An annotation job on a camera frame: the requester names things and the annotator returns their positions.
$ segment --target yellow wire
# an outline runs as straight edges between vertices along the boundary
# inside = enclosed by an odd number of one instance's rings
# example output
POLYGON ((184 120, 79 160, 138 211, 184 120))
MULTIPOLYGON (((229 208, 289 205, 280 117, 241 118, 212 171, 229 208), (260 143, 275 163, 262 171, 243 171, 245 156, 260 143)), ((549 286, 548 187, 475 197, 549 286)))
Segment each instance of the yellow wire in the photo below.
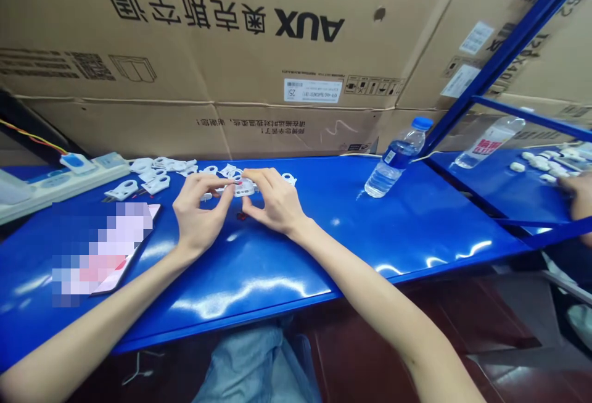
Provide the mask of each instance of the yellow wire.
POLYGON ((58 150, 59 152, 61 152, 61 153, 63 153, 63 154, 66 154, 66 153, 67 153, 67 151, 66 151, 66 150, 64 150, 63 148, 61 148, 60 146, 57 146, 57 145, 55 145, 55 144, 52 144, 51 142, 49 142, 49 141, 47 141, 47 140, 43 139, 43 138, 42 138, 42 137, 40 137, 40 136, 37 136, 37 135, 32 135, 31 133, 27 133, 25 130, 23 130, 23 129, 21 129, 21 128, 17 127, 16 125, 13 125, 13 124, 11 124, 11 123, 9 123, 9 122, 6 122, 5 120, 2 120, 2 119, 0 119, 0 123, 3 123, 4 125, 7 125, 7 126, 8 126, 8 127, 10 127, 10 128, 13 128, 13 129, 14 129, 14 130, 16 130, 17 132, 19 132, 21 135, 25 135, 25 136, 29 136, 29 137, 32 137, 32 138, 38 139, 38 140, 40 140, 40 141, 42 141, 42 142, 46 143, 48 146, 50 146, 50 147, 53 147, 54 149, 58 150))

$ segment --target person's hand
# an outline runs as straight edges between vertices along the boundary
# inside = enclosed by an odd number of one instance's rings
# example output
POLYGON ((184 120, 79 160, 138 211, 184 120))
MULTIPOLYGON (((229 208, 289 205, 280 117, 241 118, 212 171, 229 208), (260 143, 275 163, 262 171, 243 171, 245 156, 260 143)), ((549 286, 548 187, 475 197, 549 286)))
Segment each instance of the person's hand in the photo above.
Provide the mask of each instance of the person's hand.
POLYGON ((265 208, 255 207, 242 197, 242 211, 272 230, 290 236, 310 220, 302 211, 296 187, 286 182, 275 168, 250 168, 243 178, 252 180, 263 195, 265 208))
POLYGON ((234 180, 220 179, 216 175, 193 173, 189 175, 173 203, 173 210, 179 223, 177 247, 192 259, 198 258, 214 242, 220 230, 228 207, 234 197, 234 180), (220 202, 213 210, 199 208, 200 198, 216 188, 227 186, 220 202))

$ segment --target forearm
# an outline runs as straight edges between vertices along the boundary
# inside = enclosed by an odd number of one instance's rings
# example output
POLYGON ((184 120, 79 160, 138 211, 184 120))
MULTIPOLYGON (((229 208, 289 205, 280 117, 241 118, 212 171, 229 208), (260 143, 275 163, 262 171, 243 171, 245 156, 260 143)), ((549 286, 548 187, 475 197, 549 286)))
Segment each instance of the forearm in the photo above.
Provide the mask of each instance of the forearm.
POLYGON ((481 398, 444 334, 385 278, 314 222, 290 237, 323 266, 354 309, 399 352, 423 402, 481 398))
POLYGON ((184 257, 174 255, 173 251, 2 374, 4 398, 28 403, 66 400, 188 266, 184 257))

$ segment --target blue bottle cap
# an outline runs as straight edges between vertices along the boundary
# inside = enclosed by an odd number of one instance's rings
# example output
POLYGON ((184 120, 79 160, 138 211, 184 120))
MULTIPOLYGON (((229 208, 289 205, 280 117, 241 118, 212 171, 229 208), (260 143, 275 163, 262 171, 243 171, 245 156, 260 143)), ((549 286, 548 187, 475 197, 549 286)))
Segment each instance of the blue bottle cap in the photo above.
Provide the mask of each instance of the blue bottle cap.
POLYGON ((432 128, 432 125, 434 125, 434 121, 431 120, 430 118, 424 118, 423 116, 417 116, 413 120, 413 123, 411 123, 411 126, 413 128, 417 128, 418 130, 421 130, 421 131, 429 130, 430 128, 432 128))

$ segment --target bottle label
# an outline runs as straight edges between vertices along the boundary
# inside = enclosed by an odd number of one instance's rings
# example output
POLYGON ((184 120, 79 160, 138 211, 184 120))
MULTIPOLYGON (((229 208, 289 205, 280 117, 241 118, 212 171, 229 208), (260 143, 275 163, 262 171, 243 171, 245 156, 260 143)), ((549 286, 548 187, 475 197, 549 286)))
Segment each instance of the bottle label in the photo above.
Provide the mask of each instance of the bottle label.
POLYGON ((485 159, 512 138, 514 134, 495 128, 489 129, 465 153, 477 159, 485 159))

